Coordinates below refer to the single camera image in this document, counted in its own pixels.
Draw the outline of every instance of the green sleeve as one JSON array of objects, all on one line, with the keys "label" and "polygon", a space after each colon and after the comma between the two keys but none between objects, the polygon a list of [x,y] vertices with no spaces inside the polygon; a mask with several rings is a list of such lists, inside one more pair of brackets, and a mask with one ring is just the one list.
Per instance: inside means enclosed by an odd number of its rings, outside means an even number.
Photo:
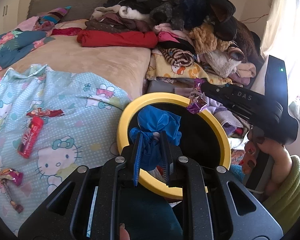
[{"label": "green sleeve", "polygon": [[262,204],[287,233],[300,216],[300,158],[291,156],[292,169],[280,188]]}]

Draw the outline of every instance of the purple candy wrapper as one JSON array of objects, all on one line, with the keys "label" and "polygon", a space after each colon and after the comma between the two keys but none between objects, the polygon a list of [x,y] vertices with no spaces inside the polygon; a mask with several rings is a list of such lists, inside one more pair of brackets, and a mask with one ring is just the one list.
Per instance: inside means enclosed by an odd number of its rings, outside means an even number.
[{"label": "purple candy wrapper", "polygon": [[193,91],[190,94],[190,104],[186,107],[191,114],[202,112],[208,106],[208,103],[202,99],[201,84],[204,82],[200,78],[194,80]]}]

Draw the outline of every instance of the fingernail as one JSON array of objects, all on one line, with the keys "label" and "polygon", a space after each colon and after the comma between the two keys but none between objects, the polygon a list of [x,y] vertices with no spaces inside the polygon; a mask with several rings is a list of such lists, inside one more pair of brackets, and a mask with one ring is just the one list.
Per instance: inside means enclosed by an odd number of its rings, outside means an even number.
[{"label": "fingernail", "polygon": [[248,150],[248,153],[251,154],[251,155],[253,155],[253,154],[254,154],[254,149],[253,149],[253,148],[250,148],[250,149]]},{"label": "fingernail", "polygon": [[263,144],[264,141],[265,141],[264,137],[257,137],[256,138],[256,143],[258,143],[258,144]]},{"label": "fingernail", "polygon": [[254,162],[252,160],[249,160],[248,166],[253,169],[255,167]]}]

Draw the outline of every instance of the yellow ring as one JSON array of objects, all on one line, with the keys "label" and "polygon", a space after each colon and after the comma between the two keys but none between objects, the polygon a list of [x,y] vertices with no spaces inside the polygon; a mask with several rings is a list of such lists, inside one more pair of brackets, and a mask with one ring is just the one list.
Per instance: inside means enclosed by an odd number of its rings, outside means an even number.
[{"label": "yellow ring", "polygon": [[[188,98],[172,93],[150,93],[133,100],[125,108],[119,120],[117,130],[117,145],[119,153],[122,152],[122,149],[125,146],[129,145],[128,126],[132,117],[144,106],[155,103],[171,103],[186,107],[189,105],[189,101],[190,100]],[[231,150],[225,131],[223,130],[217,119],[215,119],[214,116],[208,111],[204,110],[203,112],[198,113],[198,115],[202,117],[202,119],[204,119],[214,131],[220,146],[220,165],[229,169],[231,163]],[[182,199],[181,188],[168,187],[144,170],[140,170],[139,182],[147,189],[163,197],[171,199]]]}]

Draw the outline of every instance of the hello kitty bedsheet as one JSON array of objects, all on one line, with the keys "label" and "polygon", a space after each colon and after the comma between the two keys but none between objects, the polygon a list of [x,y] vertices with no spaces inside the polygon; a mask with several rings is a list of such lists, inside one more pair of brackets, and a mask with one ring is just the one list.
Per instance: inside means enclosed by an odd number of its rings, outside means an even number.
[{"label": "hello kitty bedsheet", "polygon": [[[38,64],[20,74],[10,68],[0,81],[0,169],[23,172],[20,187],[11,184],[21,214],[0,187],[0,216],[17,235],[22,223],[80,165],[103,165],[118,154],[116,130],[127,93],[93,73],[53,71]],[[63,116],[44,118],[29,159],[17,147],[37,107],[61,109]]]}]

